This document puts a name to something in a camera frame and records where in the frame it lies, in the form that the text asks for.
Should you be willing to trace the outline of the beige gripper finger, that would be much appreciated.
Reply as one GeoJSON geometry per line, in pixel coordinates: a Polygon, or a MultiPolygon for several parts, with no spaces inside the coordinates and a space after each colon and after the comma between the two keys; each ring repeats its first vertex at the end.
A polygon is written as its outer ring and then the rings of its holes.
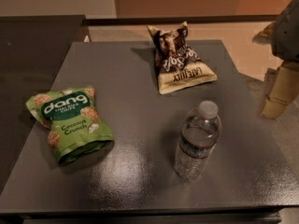
{"type": "Polygon", "coordinates": [[[252,41],[257,44],[270,44],[273,33],[275,30],[276,23],[271,22],[266,27],[264,27],[260,32],[258,32],[253,38],[252,41]]]}
{"type": "Polygon", "coordinates": [[[265,95],[261,114],[277,119],[299,94],[299,63],[284,61],[277,70],[270,70],[270,88],[265,95]]]}

